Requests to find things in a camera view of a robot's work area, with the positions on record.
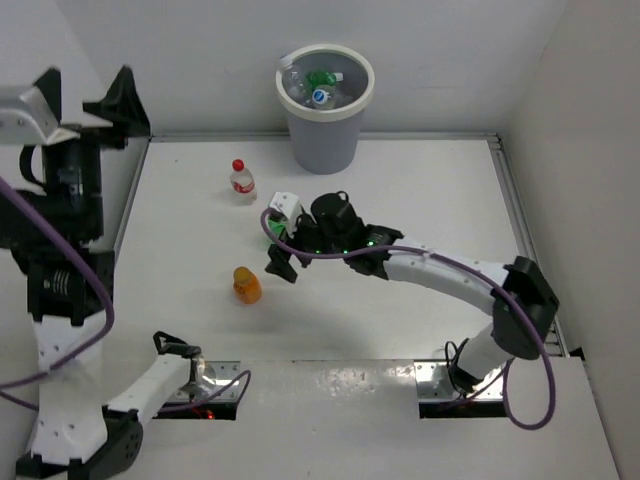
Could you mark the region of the orange juice bottle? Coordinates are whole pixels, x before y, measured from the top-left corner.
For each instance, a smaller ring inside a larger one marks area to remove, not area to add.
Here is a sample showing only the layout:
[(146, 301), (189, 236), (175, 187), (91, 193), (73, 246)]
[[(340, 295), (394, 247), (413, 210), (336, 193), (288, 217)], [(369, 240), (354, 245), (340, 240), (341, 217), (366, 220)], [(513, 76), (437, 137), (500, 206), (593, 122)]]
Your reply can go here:
[(261, 284), (257, 276), (244, 266), (234, 270), (233, 288), (237, 298), (247, 305), (257, 303), (262, 297)]

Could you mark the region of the red cap cola bottle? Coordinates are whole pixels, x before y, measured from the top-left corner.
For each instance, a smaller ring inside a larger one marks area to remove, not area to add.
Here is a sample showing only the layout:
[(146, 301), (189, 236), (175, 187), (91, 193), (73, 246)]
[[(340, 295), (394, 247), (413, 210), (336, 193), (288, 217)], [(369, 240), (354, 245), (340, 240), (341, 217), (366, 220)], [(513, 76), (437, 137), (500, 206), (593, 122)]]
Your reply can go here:
[(257, 189), (253, 174), (241, 159), (232, 161), (230, 183), (240, 203), (252, 204), (257, 199)]

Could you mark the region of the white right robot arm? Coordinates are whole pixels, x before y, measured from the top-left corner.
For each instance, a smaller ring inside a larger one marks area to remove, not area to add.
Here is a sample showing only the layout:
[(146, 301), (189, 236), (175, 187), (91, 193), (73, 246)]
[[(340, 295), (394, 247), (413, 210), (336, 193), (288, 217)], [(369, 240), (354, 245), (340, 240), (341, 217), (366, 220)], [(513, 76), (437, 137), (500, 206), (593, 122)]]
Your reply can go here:
[(344, 191), (316, 198), (304, 209), (297, 195), (275, 193), (261, 215), (283, 230), (269, 235), (266, 272), (293, 283), (314, 260), (341, 260), (353, 271), (385, 281), (419, 285), (462, 300), (487, 314), (487, 327), (463, 341), (448, 367), (452, 386), (473, 392), (494, 369), (514, 359), (537, 360), (559, 308), (559, 299), (532, 259), (507, 264), (443, 255), (401, 231), (367, 224)]

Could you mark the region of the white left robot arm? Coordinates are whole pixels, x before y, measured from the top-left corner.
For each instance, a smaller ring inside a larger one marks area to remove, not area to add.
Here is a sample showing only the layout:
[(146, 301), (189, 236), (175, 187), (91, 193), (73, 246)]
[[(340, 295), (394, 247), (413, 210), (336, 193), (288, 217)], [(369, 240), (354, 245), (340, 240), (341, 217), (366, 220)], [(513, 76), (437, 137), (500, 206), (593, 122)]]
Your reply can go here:
[(146, 138), (150, 122), (130, 67), (84, 111), (100, 127), (62, 120), (61, 73), (1, 90), (1, 140), (21, 150), (26, 190), (1, 188), (1, 245), (27, 279), (38, 348), (39, 407), (22, 479), (110, 479), (128, 470), (144, 427), (204, 368), (199, 347), (159, 335), (152, 366), (110, 401), (101, 394), (101, 342), (115, 322), (115, 254), (103, 236), (101, 154)]

